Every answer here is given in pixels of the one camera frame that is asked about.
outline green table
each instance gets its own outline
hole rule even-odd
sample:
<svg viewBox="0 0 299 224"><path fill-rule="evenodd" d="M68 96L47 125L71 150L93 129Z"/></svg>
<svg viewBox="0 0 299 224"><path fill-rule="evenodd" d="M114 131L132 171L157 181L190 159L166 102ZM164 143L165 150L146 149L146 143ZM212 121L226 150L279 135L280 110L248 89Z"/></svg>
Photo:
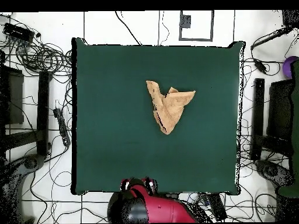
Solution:
<svg viewBox="0 0 299 224"><path fill-rule="evenodd" d="M243 42L154 47L86 45L78 38L72 45L73 193L119 191L122 179L146 176L160 192L235 191ZM154 119L146 80L161 93L171 86L196 91L170 135Z"/></svg>

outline tan cloth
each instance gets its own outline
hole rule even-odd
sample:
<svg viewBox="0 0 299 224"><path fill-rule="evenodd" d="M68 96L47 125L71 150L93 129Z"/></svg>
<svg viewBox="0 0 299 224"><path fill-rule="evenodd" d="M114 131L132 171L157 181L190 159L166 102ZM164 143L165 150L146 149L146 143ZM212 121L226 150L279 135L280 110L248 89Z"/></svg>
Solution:
<svg viewBox="0 0 299 224"><path fill-rule="evenodd" d="M151 80L147 80L147 89L152 97L154 117L160 125L161 131L169 135L179 121L184 106L191 101L195 91L179 92L171 87L167 95L164 96L160 93L159 85Z"/></svg>

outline black cable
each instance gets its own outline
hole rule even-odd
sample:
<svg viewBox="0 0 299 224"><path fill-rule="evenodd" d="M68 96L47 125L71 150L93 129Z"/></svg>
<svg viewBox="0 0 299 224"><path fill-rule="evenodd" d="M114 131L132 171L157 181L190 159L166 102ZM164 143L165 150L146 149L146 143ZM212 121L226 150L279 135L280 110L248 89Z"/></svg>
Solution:
<svg viewBox="0 0 299 224"><path fill-rule="evenodd" d="M259 194L259 195L255 198L255 201L254 201L254 203L255 203L255 211L256 211L256 214L257 214L257 216L258 216L258 218L259 218L259 220L260 220L261 222L263 222L263 221L262 221L262 219L261 219L260 216L259 216L260 212L258 211L258 208L257 208L257 200L258 200L259 197L264 196L264 195L267 195L267 196L269 196L269 197L272 197L272 198L274 198L274 199L276 200L276 197L274 197L273 195L271 195L271 194L269 194L269 193L261 193L261 194Z"/></svg>
<svg viewBox="0 0 299 224"><path fill-rule="evenodd" d="M62 214L59 215L59 217L55 220L54 224L58 223L58 219L59 219L61 216L63 216L63 215L74 214L74 213L77 213L77 212L79 212L79 211L82 211L83 209L86 210L86 211L88 211L90 214L92 214L92 215L94 215L94 216L96 216L96 217L98 217L98 218L101 218L102 221L107 222L106 218L104 218L104 217L102 217L102 216L99 216L99 215L93 213L90 209L82 208L82 209L78 209L78 210L76 210L76 211L62 213Z"/></svg>
<svg viewBox="0 0 299 224"><path fill-rule="evenodd" d="M127 30L130 32L130 34L132 35L132 37L134 38L134 40L137 42L137 44L139 46L141 46L142 44L135 38L135 36L132 34L131 30L128 28L128 26L123 22L123 20L121 20L117 14L117 12L115 11L115 15L117 16L118 20L120 20L122 22L122 24L124 24L124 26L127 28Z"/></svg>
<svg viewBox="0 0 299 224"><path fill-rule="evenodd" d="M162 45L162 43L164 42L164 41L167 41L167 39L168 39L168 36L169 36L169 34L170 34L170 32L169 32L169 30L168 30L168 28L164 25L164 10L163 10L163 16L162 16L162 25L164 26L164 28L166 28L167 29L167 32L168 32L168 34L167 34L167 37L166 37L166 39L165 40L163 40L161 43L160 43L160 45Z"/></svg>
<svg viewBox="0 0 299 224"><path fill-rule="evenodd" d="M39 219L38 219L38 221L36 223L36 224L39 224L41 217L44 215L44 213L46 212L46 210L48 208L48 204L43 199L41 199L40 197L38 197L37 195L35 195L35 193L32 191L32 184L33 184L33 182L35 180L35 175L36 175L36 172L34 171L34 173L33 173L33 180L32 180L32 182L30 184L30 189L29 190L31 191L31 193L32 193L33 196L35 196L37 199L43 201L45 203L45 205L46 205L46 208L44 209L43 213L40 215L40 217L39 217Z"/></svg>
<svg viewBox="0 0 299 224"><path fill-rule="evenodd" d="M287 55L288 51L291 49L291 47L292 47L294 41L295 41L295 43L297 42L298 37L299 37L299 33L297 32L297 35L296 35L295 38L292 40L292 42L291 42L291 44L290 44L288 50L286 51L286 53L285 53L285 55L284 55L285 59L287 59L286 55Z"/></svg>

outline black grid line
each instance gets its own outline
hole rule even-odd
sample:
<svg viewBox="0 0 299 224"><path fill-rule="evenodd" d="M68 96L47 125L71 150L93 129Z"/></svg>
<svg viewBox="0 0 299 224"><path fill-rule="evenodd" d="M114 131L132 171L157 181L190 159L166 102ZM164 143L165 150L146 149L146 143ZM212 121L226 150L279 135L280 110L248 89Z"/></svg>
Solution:
<svg viewBox="0 0 299 224"><path fill-rule="evenodd" d="M235 41L235 19L236 19L236 10L234 10L234 29L232 30L232 42Z"/></svg>
<svg viewBox="0 0 299 224"><path fill-rule="evenodd" d="M59 200L38 200L38 199L22 199L21 201L23 202L60 202L60 203L73 203L73 204L108 204L108 201L59 201ZM226 205L226 208L251 208L254 209L255 206L244 206L244 205ZM261 208L261 209L267 209L267 206L256 206L257 208Z"/></svg>
<svg viewBox="0 0 299 224"><path fill-rule="evenodd" d="M160 10L159 10L159 19L158 19L158 45L160 44Z"/></svg>
<svg viewBox="0 0 299 224"><path fill-rule="evenodd" d="M11 39L8 39L9 50L11 50ZM11 52L8 54L9 67L11 67ZM11 122L9 122L9 134L11 134ZM11 162L11 149L9 150L9 162Z"/></svg>
<svg viewBox="0 0 299 224"><path fill-rule="evenodd" d="M85 39L85 12L83 12L83 39Z"/></svg>

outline black device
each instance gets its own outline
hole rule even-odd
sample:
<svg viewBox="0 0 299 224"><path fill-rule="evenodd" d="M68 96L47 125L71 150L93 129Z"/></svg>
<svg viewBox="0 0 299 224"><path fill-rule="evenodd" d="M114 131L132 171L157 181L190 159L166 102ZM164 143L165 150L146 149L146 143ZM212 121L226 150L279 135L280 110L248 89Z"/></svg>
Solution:
<svg viewBox="0 0 299 224"><path fill-rule="evenodd" d="M295 82L293 79L271 83L269 89L268 136L290 140L292 130L291 93L294 87Z"/></svg>
<svg viewBox="0 0 299 224"><path fill-rule="evenodd" d="M286 101L290 102L291 88L286 90L289 95L286 96L285 93L282 97L279 97L280 89L284 86L284 81L277 82L276 85L271 88L271 95L269 100L269 120L268 126L269 130L267 135L263 135L263 109L264 109L264 93L265 93L265 80L261 78L256 78L253 88L253 109L252 109L252 141L250 150L250 159L259 160L262 153L262 148L269 149L275 153L281 153L284 156L291 157L294 153L293 146L290 141L290 137L283 139L281 136L276 135L276 130L283 130L284 135L290 133L291 129L283 126L285 123L288 127L292 125L292 111L286 113L288 110Z"/></svg>
<svg viewBox="0 0 299 224"><path fill-rule="evenodd" d="M13 104L9 105L9 110L5 116L5 124L22 124L24 122L23 115L23 83L24 75L21 70L10 68L4 65L1 75L3 79L4 88L10 92L8 94L9 101Z"/></svg>
<svg viewBox="0 0 299 224"><path fill-rule="evenodd" d="M4 24L3 34L8 35L15 40L24 41L29 44L32 43L34 37L33 31L10 23Z"/></svg>
<svg viewBox="0 0 299 224"><path fill-rule="evenodd" d="M221 197L219 193L216 194L207 194L207 198L211 205L211 210L217 222L227 218L227 213L223 206Z"/></svg>
<svg viewBox="0 0 299 224"><path fill-rule="evenodd" d="M268 160L257 160L255 162L258 174L263 178L270 180L274 186L290 186L294 178L288 169Z"/></svg>
<svg viewBox="0 0 299 224"><path fill-rule="evenodd" d="M283 24L299 28L299 10L289 9L283 10Z"/></svg>
<svg viewBox="0 0 299 224"><path fill-rule="evenodd" d="M8 115L10 88L5 81L5 53L0 51L0 224L24 223L22 216L22 187L26 176L41 168L51 148L48 142L48 72L39 73L39 102L37 107L37 129L6 135L5 116ZM6 160L6 151L36 142L37 153L13 162Z"/></svg>
<svg viewBox="0 0 299 224"><path fill-rule="evenodd" d="M58 120L59 132L62 137L63 145L65 147L69 147L71 144L71 140L69 139L69 136L68 136L68 130L67 130L67 126L65 124L63 114L62 114L61 110L58 108L55 108L53 110L53 113L54 113L54 117L57 118L57 120Z"/></svg>

